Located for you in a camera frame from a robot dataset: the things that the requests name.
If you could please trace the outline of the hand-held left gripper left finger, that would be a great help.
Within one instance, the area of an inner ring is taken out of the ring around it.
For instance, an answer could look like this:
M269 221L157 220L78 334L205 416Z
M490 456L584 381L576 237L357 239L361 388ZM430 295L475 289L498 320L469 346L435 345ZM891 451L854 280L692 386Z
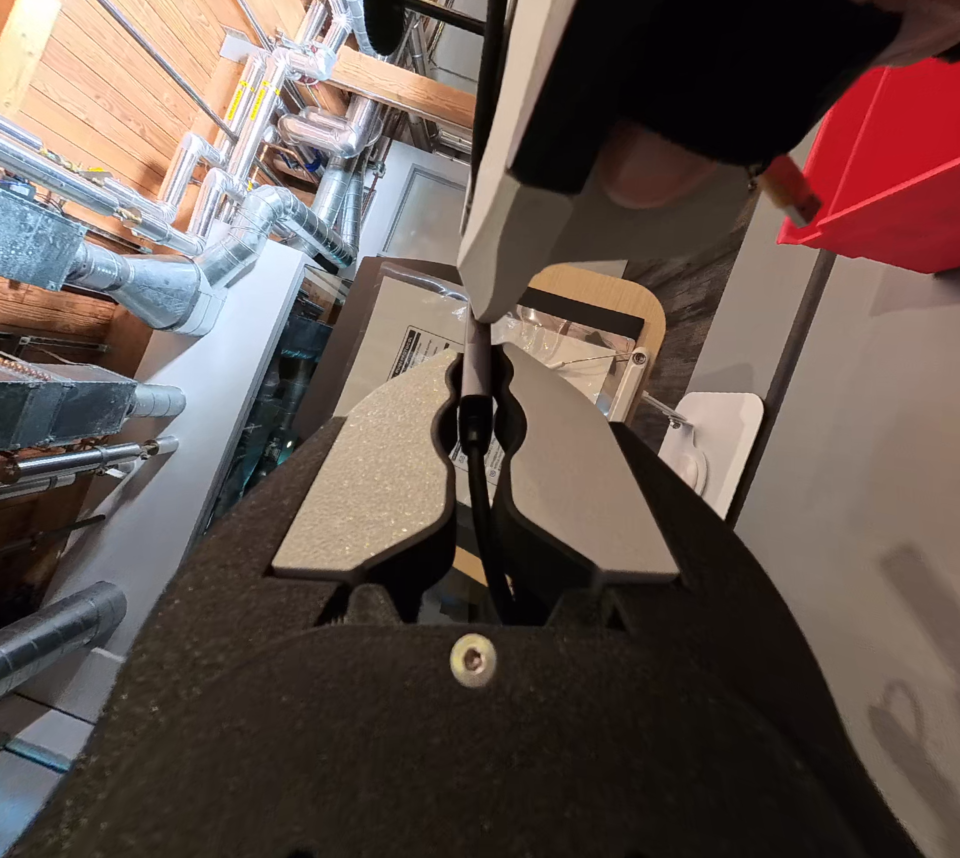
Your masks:
M272 559L276 575L357 583L452 521L461 362L443 350L347 413Z

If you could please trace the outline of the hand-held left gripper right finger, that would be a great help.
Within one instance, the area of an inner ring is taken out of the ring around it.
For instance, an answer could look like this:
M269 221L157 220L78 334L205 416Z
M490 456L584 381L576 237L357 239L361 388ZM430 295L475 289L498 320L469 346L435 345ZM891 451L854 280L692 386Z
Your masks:
M679 575L609 421L513 344L491 352L503 450L492 505L509 577L531 595L667 584Z

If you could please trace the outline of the black cable orange plugs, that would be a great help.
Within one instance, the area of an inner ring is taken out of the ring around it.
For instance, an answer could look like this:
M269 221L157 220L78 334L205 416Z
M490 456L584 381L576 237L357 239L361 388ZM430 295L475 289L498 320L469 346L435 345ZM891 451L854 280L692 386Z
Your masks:
M796 228L807 228L822 209L821 197L789 153L747 168L751 185L759 189Z

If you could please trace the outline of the red plastic bin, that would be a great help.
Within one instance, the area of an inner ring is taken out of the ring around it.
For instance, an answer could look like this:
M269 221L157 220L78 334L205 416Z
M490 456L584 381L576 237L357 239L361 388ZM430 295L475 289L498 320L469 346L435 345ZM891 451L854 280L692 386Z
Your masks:
M922 275L959 267L959 65L863 75L822 120L803 172L822 207L779 245Z

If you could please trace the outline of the wooden beam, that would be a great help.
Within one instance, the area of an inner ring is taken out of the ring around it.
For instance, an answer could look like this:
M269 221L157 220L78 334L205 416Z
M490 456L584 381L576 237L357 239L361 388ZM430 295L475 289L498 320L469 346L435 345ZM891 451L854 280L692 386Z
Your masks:
M474 127L473 94L366 55L348 45L339 49L328 82L450 129L471 132Z

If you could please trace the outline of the glass partition panel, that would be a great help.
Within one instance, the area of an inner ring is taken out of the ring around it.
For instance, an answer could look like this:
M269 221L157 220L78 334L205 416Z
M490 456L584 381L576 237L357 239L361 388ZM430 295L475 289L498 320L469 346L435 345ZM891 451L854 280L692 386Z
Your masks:
M228 513L298 447L293 422L332 331L330 324L302 314L288 318L246 416L209 524Z

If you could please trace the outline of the white plastic pad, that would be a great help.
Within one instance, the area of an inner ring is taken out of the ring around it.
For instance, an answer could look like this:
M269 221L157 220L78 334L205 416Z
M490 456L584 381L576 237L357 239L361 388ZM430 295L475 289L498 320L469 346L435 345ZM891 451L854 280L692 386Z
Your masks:
M764 419L762 398L748 392L690 392L670 419L660 460L727 518Z

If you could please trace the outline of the grey door panel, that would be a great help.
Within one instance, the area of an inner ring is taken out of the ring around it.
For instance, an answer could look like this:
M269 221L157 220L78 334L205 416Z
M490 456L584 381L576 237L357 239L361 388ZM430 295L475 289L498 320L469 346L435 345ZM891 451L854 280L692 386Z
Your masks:
M413 166L391 214L379 255L453 265L461 241L466 184Z

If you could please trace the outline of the laminated instruction sheet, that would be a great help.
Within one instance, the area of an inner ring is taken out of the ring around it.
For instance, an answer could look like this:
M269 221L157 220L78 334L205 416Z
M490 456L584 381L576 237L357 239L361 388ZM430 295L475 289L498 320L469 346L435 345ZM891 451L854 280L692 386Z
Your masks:
M453 285L425 273L385 266L376 289L372 324L358 342L334 412L344 417L388 380L449 348L463 350L467 304ZM635 341L601 328L612 323L642 329L640 318L532 289L524 303L491 329L496 345L509 343L563 377L607 415Z

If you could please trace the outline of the galvanized duct box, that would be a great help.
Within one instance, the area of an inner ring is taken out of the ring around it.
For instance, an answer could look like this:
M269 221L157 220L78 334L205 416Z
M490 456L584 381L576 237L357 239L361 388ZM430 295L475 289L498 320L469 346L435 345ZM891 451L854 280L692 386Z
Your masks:
M32 199L1 191L1 276L58 292L86 238L78 222Z
M2 358L1 449L61 446L118 432L138 382L98 365Z

